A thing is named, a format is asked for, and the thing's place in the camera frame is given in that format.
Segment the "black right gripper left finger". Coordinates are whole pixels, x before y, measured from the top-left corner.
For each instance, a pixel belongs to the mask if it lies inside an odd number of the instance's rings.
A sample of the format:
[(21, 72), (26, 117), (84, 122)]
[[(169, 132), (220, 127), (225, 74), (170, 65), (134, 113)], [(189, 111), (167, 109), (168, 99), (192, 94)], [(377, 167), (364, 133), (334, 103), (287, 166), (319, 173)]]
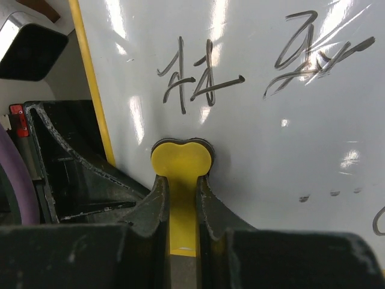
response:
[(156, 176), (151, 192), (122, 218), (114, 288), (170, 288), (170, 189)]

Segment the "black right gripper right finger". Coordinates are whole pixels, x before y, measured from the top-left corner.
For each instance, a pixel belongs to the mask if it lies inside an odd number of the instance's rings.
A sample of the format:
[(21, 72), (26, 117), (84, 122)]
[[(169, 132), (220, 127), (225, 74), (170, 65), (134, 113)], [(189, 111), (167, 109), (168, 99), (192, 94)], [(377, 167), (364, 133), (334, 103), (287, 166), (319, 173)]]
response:
[(241, 288), (241, 262), (233, 249), (236, 232), (255, 229), (212, 192), (208, 177), (197, 180), (197, 287)]

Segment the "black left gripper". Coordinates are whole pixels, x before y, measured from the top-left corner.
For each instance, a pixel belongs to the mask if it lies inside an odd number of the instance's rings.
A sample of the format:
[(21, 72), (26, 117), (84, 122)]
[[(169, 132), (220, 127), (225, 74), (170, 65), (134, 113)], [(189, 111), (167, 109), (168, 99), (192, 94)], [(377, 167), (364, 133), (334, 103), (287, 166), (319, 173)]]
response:
[(45, 223), (105, 222), (150, 192), (105, 158), (91, 100), (22, 104)]

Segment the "yellow bone-shaped eraser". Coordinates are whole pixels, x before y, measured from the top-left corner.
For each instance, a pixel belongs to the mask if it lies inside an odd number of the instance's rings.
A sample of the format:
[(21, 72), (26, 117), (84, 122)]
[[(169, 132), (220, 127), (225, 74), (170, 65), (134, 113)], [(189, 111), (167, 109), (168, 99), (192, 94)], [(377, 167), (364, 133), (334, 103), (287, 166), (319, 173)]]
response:
[(172, 255), (197, 256), (197, 181), (209, 173), (214, 157), (213, 147), (202, 138), (164, 138), (152, 148), (152, 167), (168, 181)]

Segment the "yellow-framed whiteboard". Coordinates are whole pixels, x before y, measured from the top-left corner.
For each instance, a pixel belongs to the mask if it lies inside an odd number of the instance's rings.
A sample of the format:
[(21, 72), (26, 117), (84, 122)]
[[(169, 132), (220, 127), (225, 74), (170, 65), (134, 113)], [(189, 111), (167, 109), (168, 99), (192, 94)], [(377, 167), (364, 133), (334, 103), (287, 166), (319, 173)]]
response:
[(384, 237), (383, 1), (74, 1), (108, 159), (207, 140), (213, 191), (257, 228)]

